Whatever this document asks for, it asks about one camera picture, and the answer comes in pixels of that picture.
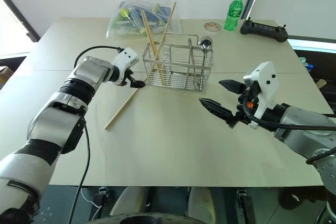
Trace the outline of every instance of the remote controller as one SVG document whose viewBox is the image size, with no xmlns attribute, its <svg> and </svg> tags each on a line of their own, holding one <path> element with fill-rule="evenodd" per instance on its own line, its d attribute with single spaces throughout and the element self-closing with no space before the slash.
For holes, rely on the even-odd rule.
<svg viewBox="0 0 336 224">
<path fill-rule="evenodd" d="M 285 29 L 286 25 L 284 25 L 283 27 L 268 26 L 268 25 L 263 25 L 259 23 L 254 23 L 250 19 L 251 18 L 248 18 L 242 24 L 242 27 L 240 28 L 240 32 L 242 34 L 250 34 L 250 33 L 260 34 L 263 36 L 274 38 L 278 42 L 284 42 L 288 39 L 288 33 Z"/>
</svg>

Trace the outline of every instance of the floor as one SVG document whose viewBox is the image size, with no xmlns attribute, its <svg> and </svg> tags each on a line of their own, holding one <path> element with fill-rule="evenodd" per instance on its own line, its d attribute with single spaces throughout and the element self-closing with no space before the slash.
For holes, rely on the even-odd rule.
<svg viewBox="0 0 336 224">
<path fill-rule="evenodd" d="M 107 216 L 113 204 L 122 193 L 124 187 L 111 187 L 109 204 L 105 207 L 102 216 Z M 92 199 L 98 191 L 97 187 L 83 189 L 84 195 Z M 227 219 L 232 220 L 233 215 L 238 223 L 245 223 L 243 213 L 236 203 L 234 190 L 230 188 L 211 188 L 217 223 L 226 224 Z M 35 224 L 67 223 L 70 208 L 76 192 L 76 187 L 71 186 L 48 186 L 41 201 L 40 214 L 34 218 Z M 185 214 L 186 187 L 157 187 L 154 189 L 152 200 L 152 212 L 168 212 L 179 215 Z M 278 188 L 249 188 L 255 207 L 255 216 L 258 224 L 297 224 L 314 223 L 315 217 L 324 202 L 311 203 L 305 201 L 295 210 L 287 211 L 278 204 Z M 91 211 L 91 204 L 84 201 L 82 196 L 78 198 L 78 204 L 74 214 L 73 224 L 86 223 Z"/>
</svg>

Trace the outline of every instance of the green plastic bottle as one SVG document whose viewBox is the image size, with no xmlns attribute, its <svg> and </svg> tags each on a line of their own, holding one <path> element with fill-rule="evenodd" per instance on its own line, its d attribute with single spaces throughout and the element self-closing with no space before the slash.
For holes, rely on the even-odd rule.
<svg viewBox="0 0 336 224">
<path fill-rule="evenodd" d="M 237 27 L 241 12 L 243 11 L 243 0 L 234 0 L 227 11 L 224 23 L 225 30 L 234 30 Z"/>
</svg>

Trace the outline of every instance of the wire utensil holder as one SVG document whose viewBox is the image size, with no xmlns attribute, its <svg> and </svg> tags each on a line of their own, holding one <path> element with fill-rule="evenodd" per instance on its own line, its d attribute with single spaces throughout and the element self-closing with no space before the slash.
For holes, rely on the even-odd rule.
<svg viewBox="0 0 336 224">
<path fill-rule="evenodd" d="M 186 45 L 166 42 L 165 38 L 168 34 L 185 36 Z M 195 39 L 195 46 L 192 44 L 191 37 Z M 142 54 L 148 85 L 203 91 L 213 64 L 213 50 L 205 51 L 197 46 L 198 35 L 196 34 L 165 32 L 163 40 L 159 60 L 154 60 L 155 54 L 149 43 Z"/>
</svg>

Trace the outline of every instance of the white table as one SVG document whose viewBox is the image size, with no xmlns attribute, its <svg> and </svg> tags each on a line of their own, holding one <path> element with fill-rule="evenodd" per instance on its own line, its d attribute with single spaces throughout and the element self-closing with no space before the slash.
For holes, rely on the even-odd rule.
<svg viewBox="0 0 336 224">
<path fill-rule="evenodd" d="M 208 21 L 219 24 L 223 20 L 183 19 L 184 33 L 207 35 L 203 25 Z M 108 18 L 62 18 L 54 23 L 43 35 L 39 44 L 29 57 L 35 70 L 71 70 L 74 60 L 83 50 L 96 45 L 132 47 L 141 55 L 148 43 L 146 37 L 115 36 L 106 39 Z M 276 25 L 264 20 L 265 24 Z M 306 69 L 292 50 L 288 42 L 260 35 L 242 35 L 240 25 L 234 31 L 221 30 L 212 36 L 214 42 L 214 65 L 212 72 L 245 73 L 261 62 L 272 59 L 278 73 L 306 73 Z M 169 41 L 187 45 L 185 37 L 167 37 Z M 116 52 L 111 49 L 96 49 L 86 55 L 104 60 L 113 60 Z M 133 71 L 144 72 L 143 64 L 138 64 Z"/>
<path fill-rule="evenodd" d="M 103 30 L 99 24 L 104 24 L 107 20 L 95 19 L 97 26 L 93 26 L 93 19 L 85 19 L 90 20 L 92 27 L 91 33 L 87 33 L 91 34 L 88 40 L 84 40 L 86 36 L 78 31 L 78 27 L 81 27 L 78 23 L 83 19 L 78 20 L 64 19 L 53 25 L 38 44 L 37 50 L 32 53 L 35 56 L 27 57 L 28 60 L 23 62 L 1 90 L 0 158 L 25 144 L 29 121 L 50 95 L 59 90 L 70 74 L 75 55 L 89 46 L 101 44 L 99 39 L 94 38 L 99 37 L 97 30 Z M 77 27 L 77 32 L 70 29 L 72 25 Z M 70 28 L 64 38 L 55 35 L 65 27 Z M 79 38 L 76 41 L 67 41 L 69 34 L 73 37 L 77 34 Z M 276 100 L 278 103 L 284 102 L 321 113 L 331 112 L 309 74 L 301 64 L 297 64 L 295 53 L 287 48 L 287 43 L 274 43 L 275 41 L 266 40 L 268 38 L 254 35 L 241 37 L 244 35 L 236 31 L 229 35 L 240 38 L 238 41 L 243 40 L 242 38 L 252 41 L 258 38 L 265 45 L 267 43 L 273 45 L 269 46 L 270 51 L 279 47 L 288 53 L 283 58 L 290 64 L 284 64 L 283 60 L 272 57 L 271 53 L 259 55 L 258 59 L 250 62 L 250 64 L 253 62 L 255 67 L 262 61 L 272 60 L 276 63 L 278 72 L 284 72 L 278 74 L 280 81 Z M 218 35 L 214 41 L 219 41 L 220 38 L 227 36 Z M 138 39 L 136 41 L 120 42 L 118 46 L 140 48 Z M 234 51 L 232 49 L 234 46 L 231 45 L 233 52 L 230 55 L 243 51 L 242 47 Z M 208 97 L 235 111 L 238 96 L 225 90 L 218 81 L 223 79 L 242 81 L 243 72 L 248 70 L 249 64 L 246 63 L 249 61 L 248 58 L 245 58 L 245 61 L 241 58 L 230 61 L 228 64 L 234 68 L 232 70 L 218 55 L 218 48 L 215 50 L 213 69 L 216 69 L 216 65 L 218 67 L 209 77 L 205 94 L 145 87 L 138 92 L 108 131 L 103 127 L 133 90 L 128 87 L 117 87 L 111 83 L 104 83 L 100 87 L 86 115 L 92 155 L 84 185 L 225 187 L 321 185 L 314 168 L 306 165 L 304 158 L 280 143 L 271 132 L 263 129 L 253 130 L 242 123 L 232 130 L 224 121 L 211 115 L 201 106 L 198 97 Z M 97 50 L 91 55 L 112 61 L 116 53 Z M 139 72 L 135 73 L 135 77 L 144 78 L 145 73 L 141 72 L 142 63 L 136 67 Z M 51 184 L 77 185 L 85 163 L 86 143 L 82 137 L 73 152 L 60 157 Z"/>
</svg>

